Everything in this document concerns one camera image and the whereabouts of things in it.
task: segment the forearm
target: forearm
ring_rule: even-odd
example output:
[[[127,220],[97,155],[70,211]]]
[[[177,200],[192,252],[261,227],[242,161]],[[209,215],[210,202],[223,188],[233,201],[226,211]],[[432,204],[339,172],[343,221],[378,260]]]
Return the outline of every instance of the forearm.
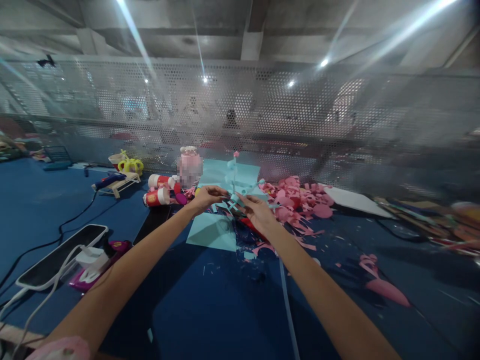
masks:
[[[271,242],[344,360],[400,359],[387,339],[280,224]]]
[[[95,354],[118,313],[194,215],[195,210],[185,206],[135,245],[85,294],[44,344],[80,336]]]

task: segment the light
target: light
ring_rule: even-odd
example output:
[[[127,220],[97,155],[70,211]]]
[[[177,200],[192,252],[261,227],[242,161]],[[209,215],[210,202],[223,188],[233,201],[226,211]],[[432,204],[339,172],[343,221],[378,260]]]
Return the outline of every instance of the light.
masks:
[[[456,2],[457,0],[440,0],[440,3],[438,4],[438,7],[440,9],[446,8],[448,5]]]

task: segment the white plug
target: white plug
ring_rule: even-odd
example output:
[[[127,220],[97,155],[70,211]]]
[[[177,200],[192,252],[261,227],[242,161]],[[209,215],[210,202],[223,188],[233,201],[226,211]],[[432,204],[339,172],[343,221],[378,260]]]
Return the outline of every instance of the white plug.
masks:
[[[81,252],[75,257],[77,263],[84,269],[103,272],[110,264],[110,259],[105,251],[97,247],[81,247]]]

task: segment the hand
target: hand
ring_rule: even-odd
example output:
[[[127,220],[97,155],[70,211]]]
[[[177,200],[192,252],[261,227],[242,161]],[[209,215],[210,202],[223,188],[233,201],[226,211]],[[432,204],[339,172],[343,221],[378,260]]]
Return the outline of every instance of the hand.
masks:
[[[228,191],[219,186],[202,186],[195,198],[186,206],[195,208],[194,216],[197,216],[207,210],[212,204],[221,203],[228,196]]]
[[[278,225],[278,221],[275,218],[269,205],[260,200],[256,196],[247,195],[246,197],[240,193],[236,193],[240,200],[245,204],[245,207],[237,205],[237,209],[246,215],[250,219],[251,223],[262,235],[267,237],[268,230]]]

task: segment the pink bottle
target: pink bottle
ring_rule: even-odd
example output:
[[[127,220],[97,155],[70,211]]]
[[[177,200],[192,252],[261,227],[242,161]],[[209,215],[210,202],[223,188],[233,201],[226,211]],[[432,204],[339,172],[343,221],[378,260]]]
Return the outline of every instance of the pink bottle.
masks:
[[[182,188],[189,189],[200,180],[203,174],[203,159],[195,146],[182,146],[180,152],[178,161],[180,183]]]

